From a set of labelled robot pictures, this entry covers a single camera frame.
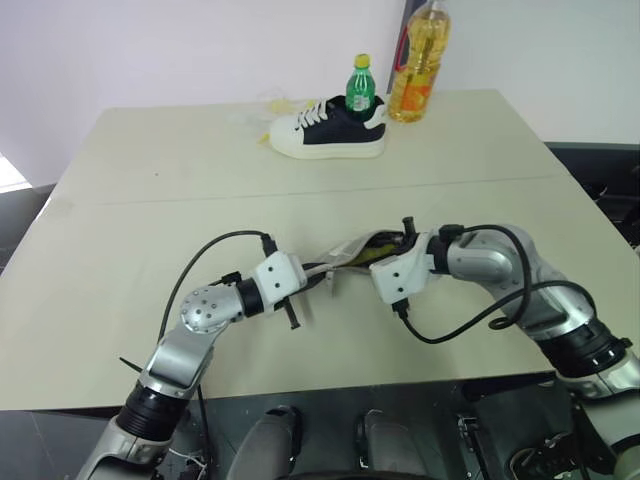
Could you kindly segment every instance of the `black and white sneaker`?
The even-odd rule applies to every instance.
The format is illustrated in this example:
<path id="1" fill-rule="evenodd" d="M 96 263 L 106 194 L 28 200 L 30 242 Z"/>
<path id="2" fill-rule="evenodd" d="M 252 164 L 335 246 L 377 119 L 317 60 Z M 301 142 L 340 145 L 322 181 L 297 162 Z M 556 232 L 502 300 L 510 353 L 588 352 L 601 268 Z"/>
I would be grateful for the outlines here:
<path id="1" fill-rule="evenodd" d="M 295 158 L 375 157 L 384 150 L 386 110 L 376 97 L 371 118 L 357 120 L 347 111 L 344 95 L 338 95 L 278 118 L 269 139 L 277 151 Z"/>

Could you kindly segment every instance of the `yellow oil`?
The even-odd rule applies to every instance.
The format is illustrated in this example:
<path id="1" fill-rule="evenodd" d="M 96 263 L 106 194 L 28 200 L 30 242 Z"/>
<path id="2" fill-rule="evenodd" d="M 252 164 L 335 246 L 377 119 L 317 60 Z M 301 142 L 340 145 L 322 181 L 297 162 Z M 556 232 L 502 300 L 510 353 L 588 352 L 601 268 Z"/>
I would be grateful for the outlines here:
<path id="1" fill-rule="evenodd" d="M 409 57 L 396 72 L 389 100 L 389 116 L 398 122 L 420 120 L 427 109 L 451 28 L 442 3 L 427 2 L 409 20 Z"/>

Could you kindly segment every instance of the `plastic water bottle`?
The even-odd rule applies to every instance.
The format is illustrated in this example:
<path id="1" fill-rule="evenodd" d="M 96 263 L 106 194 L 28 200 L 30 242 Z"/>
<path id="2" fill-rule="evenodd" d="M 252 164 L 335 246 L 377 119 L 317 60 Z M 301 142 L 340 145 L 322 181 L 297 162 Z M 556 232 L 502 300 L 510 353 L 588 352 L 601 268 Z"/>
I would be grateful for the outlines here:
<path id="1" fill-rule="evenodd" d="M 354 66 L 356 69 L 347 82 L 346 106 L 354 117 L 368 119 L 375 105 L 376 84 L 369 71 L 369 55 L 356 55 Z"/>
<path id="2" fill-rule="evenodd" d="M 394 120 L 415 122 L 424 116 L 449 40 L 451 19 L 445 3 L 445 0 L 427 1 L 409 19 L 402 35 L 389 101 L 389 116 Z M 407 36 L 409 58 L 406 65 L 398 66 Z"/>

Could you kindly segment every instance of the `black cable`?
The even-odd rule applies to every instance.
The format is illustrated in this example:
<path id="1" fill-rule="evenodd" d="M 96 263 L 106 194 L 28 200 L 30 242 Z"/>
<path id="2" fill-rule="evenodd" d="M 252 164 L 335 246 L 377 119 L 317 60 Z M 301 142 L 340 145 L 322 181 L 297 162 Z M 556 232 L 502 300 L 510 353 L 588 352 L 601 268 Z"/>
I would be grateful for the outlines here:
<path id="1" fill-rule="evenodd" d="M 171 307 L 173 306 L 173 302 L 176 299 L 176 295 L 178 294 L 178 290 L 182 286 L 182 282 L 184 281 L 185 277 L 187 276 L 187 274 L 189 273 L 191 268 L 198 261 L 198 259 L 207 250 L 209 250 L 211 247 L 213 247 L 216 243 L 219 243 L 222 240 L 226 240 L 227 238 L 240 237 L 240 236 L 243 236 L 243 235 L 258 236 L 258 237 L 261 237 L 262 239 L 269 237 L 268 234 L 266 234 L 264 232 L 260 232 L 259 230 L 238 230 L 238 231 L 235 231 L 235 232 L 225 233 L 224 235 L 220 235 L 219 237 L 214 238 L 210 242 L 207 242 L 200 250 L 198 250 L 198 253 L 196 253 L 193 256 L 193 258 L 189 261 L 189 263 L 187 263 L 187 266 L 184 267 L 184 270 L 182 271 L 182 273 L 178 277 L 178 281 L 174 285 L 173 290 L 171 290 L 171 295 L 169 295 L 169 300 L 167 300 L 167 306 L 164 309 L 164 314 L 162 315 L 162 323 L 160 324 L 160 333 L 158 335 L 158 341 L 160 341 L 162 339 L 162 337 L 164 337 L 164 333 L 165 333 L 165 331 L 167 329 L 167 322 L 169 321 L 169 314 L 171 313 Z"/>
<path id="2" fill-rule="evenodd" d="M 224 235 L 220 235 L 219 237 L 214 238 L 213 240 L 207 242 L 198 252 L 193 256 L 193 258 L 187 263 L 187 266 L 184 267 L 182 273 L 178 277 L 176 284 L 173 286 L 171 290 L 171 294 L 169 295 L 169 299 L 167 300 L 167 305 L 164 309 L 164 314 L 162 315 L 162 323 L 160 324 L 160 331 L 158 333 L 158 342 L 164 337 L 165 331 L 167 329 L 167 323 L 169 321 L 169 314 L 171 313 L 171 307 L 173 306 L 173 302 L 176 299 L 176 295 L 178 294 L 178 290 L 182 286 L 182 282 L 186 278 L 187 274 L 193 268 L 195 263 L 200 259 L 200 257 L 215 244 L 221 242 L 222 240 L 226 240 L 227 238 L 232 237 L 240 237 L 240 236 L 257 236 L 262 240 L 263 249 L 266 248 L 267 244 L 273 243 L 271 237 L 259 230 L 238 230 L 235 232 L 225 233 Z M 204 436 L 204 454 L 207 461 L 207 479 L 211 479 L 212 471 L 213 471 L 213 443 L 211 442 L 211 435 L 209 433 L 209 421 L 207 419 L 207 410 L 206 405 L 204 403 L 204 396 L 202 395 L 202 388 L 198 385 L 198 405 L 200 407 L 200 416 L 202 418 L 202 431 Z"/>
<path id="3" fill-rule="evenodd" d="M 527 310 L 529 303 L 531 302 L 531 264 L 529 263 L 529 256 L 527 255 L 522 242 L 520 242 L 520 239 L 511 230 L 501 225 L 476 225 L 474 227 L 465 228 L 464 232 L 477 232 L 480 230 L 494 230 L 506 235 L 509 240 L 511 240 L 511 243 L 513 243 L 513 246 L 518 252 L 518 257 L 520 257 L 520 264 L 522 265 L 522 279 L 524 288 L 522 301 L 518 306 L 518 310 L 516 310 L 516 312 L 513 314 L 513 317 L 510 319 L 501 317 L 496 318 L 489 323 L 489 328 L 491 328 L 492 330 L 502 330 L 503 328 L 507 328 L 515 323 L 518 323 Z"/>
<path id="4" fill-rule="evenodd" d="M 589 305 L 591 305 L 591 308 L 593 308 L 593 316 L 594 316 L 594 318 L 597 317 L 598 314 L 597 314 L 597 311 L 596 311 L 595 302 L 593 301 L 593 297 L 591 296 L 591 294 L 582 285 L 578 285 L 577 283 L 570 282 L 568 280 L 549 280 L 547 282 L 540 282 L 540 283 L 536 283 L 534 285 L 531 285 L 530 293 L 532 293 L 532 292 L 534 292 L 536 290 L 540 290 L 541 288 L 548 288 L 548 287 L 567 287 L 567 288 L 571 288 L 571 289 L 576 290 L 577 292 L 581 293 L 587 299 L 587 302 L 589 302 Z M 461 325 L 460 327 L 458 327 L 457 329 L 455 329 L 453 332 L 448 333 L 448 334 L 443 335 L 442 337 L 438 337 L 438 338 L 427 338 L 427 337 L 423 336 L 422 334 L 420 334 L 420 332 L 418 332 L 415 329 L 415 327 L 411 324 L 411 322 L 409 322 L 409 316 L 407 315 L 406 311 L 405 312 L 398 312 L 398 313 L 400 315 L 400 319 L 405 324 L 407 329 L 413 334 L 414 337 L 416 337 L 421 342 L 435 345 L 435 344 L 438 344 L 438 343 L 446 342 L 447 340 L 451 340 L 452 338 L 457 337 L 461 333 L 466 332 L 471 327 L 473 327 L 477 323 L 479 323 L 482 320 L 484 320 L 488 315 L 491 315 L 496 310 L 499 310 L 500 308 L 505 306 L 507 303 L 512 302 L 513 300 L 515 300 L 515 299 L 517 299 L 519 297 L 522 297 L 524 294 L 525 294 L 525 289 L 524 288 L 521 288 L 520 290 L 517 290 L 517 291 L 515 291 L 513 293 L 510 293 L 509 295 L 507 295 L 504 298 L 501 298 L 500 300 L 495 302 L 490 307 L 485 308 L 482 312 L 480 312 L 478 315 L 473 317 L 467 323 L 465 323 L 465 324 Z"/>

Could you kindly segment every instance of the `beige tabletop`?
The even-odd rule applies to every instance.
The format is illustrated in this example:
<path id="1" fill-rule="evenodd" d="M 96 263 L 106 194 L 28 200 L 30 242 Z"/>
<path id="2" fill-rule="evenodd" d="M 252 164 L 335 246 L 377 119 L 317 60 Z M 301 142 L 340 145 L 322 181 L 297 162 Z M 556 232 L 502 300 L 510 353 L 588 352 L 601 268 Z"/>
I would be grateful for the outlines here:
<path id="1" fill-rule="evenodd" d="M 256 228 L 310 261 L 370 230 L 511 223 L 594 295 L 618 336 L 638 340 L 640 263 L 562 165 L 493 91 L 437 94 L 427 117 L 389 125 L 383 156 L 293 160 L 259 144 L 261 105 L 105 112 L 0 277 L 0 409 L 122 404 L 166 298 L 198 248 Z M 207 253 L 178 295 L 261 260 L 258 242 Z M 208 397 L 527 373 L 548 363 L 517 328 L 416 341 L 365 276 L 340 274 L 282 313 L 232 325 L 216 343 Z M 428 336 L 487 306 L 450 278 L 412 298 Z M 170 325 L 175 323 L 172 317 Z"/>

